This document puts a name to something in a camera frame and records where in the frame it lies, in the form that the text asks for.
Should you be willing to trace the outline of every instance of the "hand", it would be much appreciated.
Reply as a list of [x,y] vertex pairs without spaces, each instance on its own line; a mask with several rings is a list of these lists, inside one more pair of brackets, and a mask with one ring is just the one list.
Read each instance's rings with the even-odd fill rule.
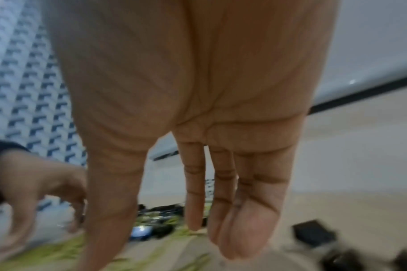
[[279,219],[336,1],[41,3],[88,151],[78,270],[103,268],[125,244],[147,152],[171,130],[189,227],[201,224],[207,144],[210,239],[227,258],[255,255]]

